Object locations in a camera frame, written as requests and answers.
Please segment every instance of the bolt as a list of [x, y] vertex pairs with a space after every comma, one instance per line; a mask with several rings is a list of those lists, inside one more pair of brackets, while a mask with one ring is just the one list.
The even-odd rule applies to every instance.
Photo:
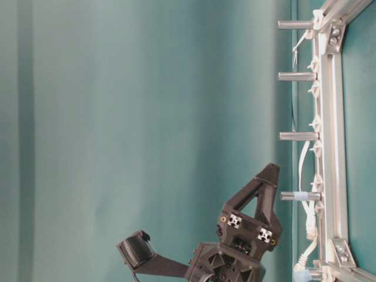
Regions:
[[341, 33], [339, 28], [333, 28], [331, 31], [332, 36], [338, 36]]
[[343, 254], [345, 252], [345, 248], [341, 245], [337, 245], [335, 247], [335, 249], [337, 250], [337, 252], [339, 252], [340, 254]]
[[341, 263], [346, 263], [348, 261], [347, 256], [340, 256]]
[[332, 37], [332, 38], [330, 38], [330, 40], [329, 40], [330, 45], [335, 45], [335, 44], [337, 44], [337, 42], [338, 42], [338, 39], [335, 38], [335, 37]]

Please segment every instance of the white cable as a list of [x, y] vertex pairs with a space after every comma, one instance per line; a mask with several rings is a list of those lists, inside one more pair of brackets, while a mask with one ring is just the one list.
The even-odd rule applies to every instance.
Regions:
[[309, 33], [309, 30], [306, 30], [302, 37], [299, 39], [298, 43], [293, 47], [293, 68], [298, 64], [298, 47], [305, 40]]
[[[301, 191], [301, 178], [303, 175], [303, 164], [304, 160], [306, 159], [306, 155], [308, 152], [308, 148], [310, 147], [310, 141], [305, 141], [305, 144], [301, 150], [300, 158], [299, 158], [299, 192]], [[308, 248], [305, 250], [305, 252], [300, 256], [298, 263], [294, 267], [294, 273], [297, 274], [300, 271], [306, 270], [306, 264], [308, 261], [309, 255], [314, 251], [314, 249], [317, 247], [317, 239], [318, 239], [318, 232], [317, 232], [317, 226], [316, 226], [316, 213], [315, 213], [315, 203], [314, 201], [310, 201], [307, 203], [306, 201], [301, 202], [304, 211], [307, 214], [307, 221], [305, 223], [305, 229], [307, 232], [307, 239], [312, 240], [312, 243], [308, 246]]]
[[[306, 155], [307, 155], [307, 152], [308, 152], [308, 148], [310, 147], [310, 141], [305, 141], [304, 143], [304, 146], [301, 150], [301, 153], [300, 153], [300, 158], [299, 158], [299, 185], [298, 185], [298, 188], [299, 188], [299, 192], [301, 192], [301, 175], [302, 175], [302, 172], [303, 172], [303, 164], [304, 164], [304, 160], [306, 159]], [[309, 214], [309, 208], [308, 208], [308, 204], [306, 201], [302, 201], [301, 202], [303, 204], [303, 207], [304, 207], [304, 210], [307, 214]]]

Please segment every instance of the teal fabric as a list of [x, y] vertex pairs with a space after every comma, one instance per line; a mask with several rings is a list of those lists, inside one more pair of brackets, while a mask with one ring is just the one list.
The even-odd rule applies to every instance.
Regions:
[[[2, 281], [131, 281], [115, 245], [135, 230], [187, 263], [268, 162], [291, 189], [290, 1], [4, 2]], [[264, 281], [290, 281], [276, 212]]]
[[343, 47], [343, 84], [350, 244], [361, 268], [376, 274], [376, 2], [350, 23]]

